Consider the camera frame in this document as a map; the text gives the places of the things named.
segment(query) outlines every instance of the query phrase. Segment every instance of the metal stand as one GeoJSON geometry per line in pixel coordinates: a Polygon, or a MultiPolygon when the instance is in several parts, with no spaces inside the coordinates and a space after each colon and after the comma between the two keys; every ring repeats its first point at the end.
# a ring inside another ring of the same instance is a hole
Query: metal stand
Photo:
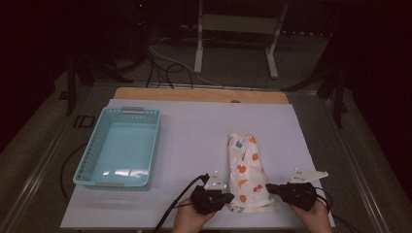
{"type": "Polygon", "coordinates": [[[233,17],[221,15],[203,14],[203,0],[199,0],[199,17],[197,28],[197,50],[194,59],[194,73],[201,74],[203,62],[203,30],[250,32],[273,35],[273,42],[265,49],[267,65],[272,79],[278,78],[273,51],[281,34],[283,21],[288,9],[288,4],[284,3],[278,18],[266,17],[233,17]]]}

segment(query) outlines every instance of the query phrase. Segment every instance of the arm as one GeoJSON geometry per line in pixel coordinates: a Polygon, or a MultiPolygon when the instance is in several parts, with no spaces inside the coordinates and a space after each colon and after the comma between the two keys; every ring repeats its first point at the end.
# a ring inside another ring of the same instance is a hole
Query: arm
{"type": "MultiPolygon", "coordinates": [[[[186,205],[189,203],[190,200],[186,199],[179,205],[186,205]]],[[[178,213],[176,213],[172,233],[197,233],[214,215],[215,213],[211,213],[207,216],[199,214],[192,205],[179,207],[178,213]]]]}
{"type": "Polygon", "coordinates": [[[324,203],[317,200],[309,212],[291,205],[291,209],[300,217],[306,229],[312,233],[331,233],[327,209],[324,203]]]}

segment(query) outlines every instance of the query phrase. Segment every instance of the plastic basket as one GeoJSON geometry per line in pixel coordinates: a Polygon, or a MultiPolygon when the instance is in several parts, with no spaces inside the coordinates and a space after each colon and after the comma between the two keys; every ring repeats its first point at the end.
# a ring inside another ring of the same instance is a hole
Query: plastic basket
{"type": "Polygon", "coordinates": [[[159,109],[104,108],[73,182],[94,189],[148,190],[159,122],[159,109]]]}

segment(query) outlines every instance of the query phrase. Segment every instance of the black cable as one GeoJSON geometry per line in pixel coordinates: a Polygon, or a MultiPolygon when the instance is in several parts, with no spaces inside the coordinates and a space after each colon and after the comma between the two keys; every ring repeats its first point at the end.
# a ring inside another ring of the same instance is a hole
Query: black cable
{"type": "Polygon", "coordinates": [[[177,206],[177,204],[179,203],[179,200],[182,198],[183,195],[185,195],[185,193],[189,190],[189,188],[191,188],[191,186],[194,185],[197,181],[199,180],[203,181],[205,176],[208,176],[208,175],[199,176],[195,178],[191,183],[189,183],[189,185],[185,188],[185,190],[182,191],[182,193],[178,196],[178,198],[176,198],[173,201],[173,203],[169,206],[169,208],[164,212],[163,217],[158,222],[157,226],[155,227],[153,231],[154,233],[160,229],[161,225],[163,225],[164,221],[170,215],[170,212],[172,212],[172,210],[177,206]]]}
{"type": "Polygon", "coordinates": [[[150,51],[148,51],[148,55],[149,55],[149,57],[148,57],[149,60],[152,61],[152,62],[154,62],[154,65],[155,65],[156,67],[158,67],[158,69],[160,69],[161,71],[167,72],[167,68],[164,69],[164,68],[162,68],[161,66],[157,65],[157,63],[155,63],[155,59],[156,59],[156,60],[161,60],[161,61],[172,62],[173,64],[172,64],[171,66],[174,66],[174,65],[182,66],[182,69],[181,69],[181,70],[179,70],[179,71],[177,71],[177,72],[171,72],[171,73],[180,73],[180,72],[182,72],[182,71],[184,70],[184,68],[185,68],[182,64],[180,64],[180,63],[178,63],[178,62],[176,62],[176,61],[173,61],[173,60],[170,60],[170,59],[166,59],[166,58],[163,58],[163,57],[155,57],[155,56],[152,55],[152,53],[151,53],[150,51]]]}
{"type": "Polygon", "coordinates": [[[179,63],[174,63],[174,64],[169,65],[169,66],[167,67],[166,73],[165,73],[167,81],[170,82],[170,79],[169,79],[168,74],[170,74],[170,73],[172,73],[172,74],[173,74],[173,73],[177,74],[177,73],[180,73],[180,72],[182,72],[182,71],[184,71],[184,70],[185,70],[185,66],[183,66],[183,65],[181,65],[181,64],[179,64],[179,63]],[[175,66],[180,67],[180,69],[177,70],[177,71],[170,71],[170,70],[171,70],[173,67],[175,67],[175,66]]]}
{"type": "MultiPolygon", "coordinates": [[[[319,187],[315,187],[315,188],[318,189],[318,190],[321,190],[321,191],[325,194],[325,196],[327,197],[327,199],[329,199],[329,202],[328,202],[325,197],[318,195],[318,198],[321,199],[321,200],[323,200],[323,201],[325,202],[327,211],[330,212],[330,209],[331,209],[332,204],[333,204],[333,200],[332,200],[331,195],[330,195],[328,192],[326,192],[325,190],[323,190],[322,188],[319,188],[319,187]]],[[[349,229],[349,231],[350,231],[351,233],[361,233],[355,226],[353,226],[351,223],[349,223],[348,221],[346,221],[346,220],[343,219],[342,217],[337,216],[337,215],[334,214],[334,213],[331,213],[331,215],[332,215],[334,218],[336,218],[337,220],[339,220],[342,224],[344,224],[344,225],[349,229]]]]}
{"type": "Polygon", "coordinates": [[[258,65],[257,65],[257,73],[255,74],[255,80],[254,80],[254,83],[252,84],[252,87],[251,87],[250,91],[254,90],[255,87],[256,87],[256,85],[257,85],[257,82],[258,82],[258,71],[259,71],[259,69],[260,69],[261,61],[263,60],[264,57],[265,57],[265,55],[262,56],[262,57],[260,58],[259,62],[258,62],[258,65]]]}
{"type": "Polygon", "coordinates": [[[161,71],[165,72],[166,75],[167,75],[167,72],[168,72],[168,71],[167,71],[166,69],[162,68],[161,66],[159,66],[159,65],[155,62],[155,59],[159,59],[159,60],[165,60],[165,59],[156,58],[156,57],[154,57],[154,56],[152,55],[152,53],[149,52],[149,51],[146,52],[146,55],[147,55],[147,58],[152,62],[153,69],[155,69],[155,70],[157,71],[157,77],[159,78],[159,82],[161,83],[161,80],[164,80],[166,83],[169,84],[169,86],[170,86],[171,88],[174,88],[172,82],[168,79],[168,77],[163,77],[163,76],[161,75],[161,71]]]}
{"type": "Polygon", "coordinates": [[[173,209],[181,208],[181,207],[185,207],[185,206],[190,206],[190,205],[193,205],[193,203],[187,203],[187,204],[184,204],[184,205],[175,206],[173,209]]]}
{"type": "Polygon", "coordinates": [[[154,67],[155,67],[155,64],[152,63],[152,65],[151,65],[151,72],[150,72],[150,74],[149,74],[148,80],[146,81],[146,87],[149,87],[149,83],[151,82],[152,74],[153,74],[153,72],[154,72],[154,67]]]}
{"type": "Polygon", "coordinates": [[[70,160],[70,158],[72,158],[72,157],[76,154],[77,151],[79,151],[80,149],[82,149],[82,148],[85,147],[86,145],[87,145],[87,143],[82,144],[81,146],[79,146],[78,148],[76,148],[75,150],[73,150],[73,151],[69,154],[69,156],[67,156],[66,160],[63,162],[63,165],[61,165],[61,169],[60,169],[60,189],[61,189],[61,192],[62,192],[62,194],[63,194],[64,200],[65,200],[66,202],[67,202],[67,200],[68,200],[69,198],[67,197],[67,193],[66,193],[66,190],[64,190],[64,185],[63,185],[64,168],[66,167],[67,162],[70,160]]]}
{"type": "Polygon", "coordinates": [[[186,69],[186,71],[188,72],[188,75],[189,75],[190,88],[193,89],[193,78],[192,78],[192,76],[191,76],[191,72],[190,72],[190,70],[189,70],[188,68],[186,69]]]}

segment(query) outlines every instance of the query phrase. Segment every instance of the floor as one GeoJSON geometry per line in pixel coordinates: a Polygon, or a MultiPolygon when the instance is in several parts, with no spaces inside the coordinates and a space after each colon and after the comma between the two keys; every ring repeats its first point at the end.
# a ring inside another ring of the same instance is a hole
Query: floor
{"type": "MultiPolygon", "coordinates": [[[[205,40],[201,75],[190,71],[194,65],[195,39],[176,42],[154,38],[157,42],[149,47],[149,52],[157,57],[154,61],[158,70],[152,72],[149,87],[193,85],[194,88],[279,91],[308,78],[327,44],[325,38],[281,35],[275,49],[279,79],[272,80],[263,52],[267,38],[236,40],[233,39],[236,35],[215,36],[205,40]]],[[[117,63],[125,65],[129,60],[118,58],[117,63]]],[[[152,67],[147,59],[124,73],[133,83],[117,83],[99,72],[95,73],[94,86],[78,82],[78,103],[71,116],[65,115],[67,101],[58,99],[61,91],[66,90],[66,75],[56,80],[56,92],[0,156],[1,232],[76,232],[59,227],[74,188],[73,174],[92,131],[92,127],[79,127],[75,119],[98,117],[119,86],[145,86],[152,67]]],[[[412,232],[411,203],[355,105],[351,91],[345,91],[343,129],[338,129],[330,118],[330,100],[316,96],[319,84],[288,93],[288,98],[315,166],[329,172],[329,178],[322,183],[333,197],[332,211],[360,232],[412,232]]],[[[350,232],[339,221],[334,231],[350,232]]]]}

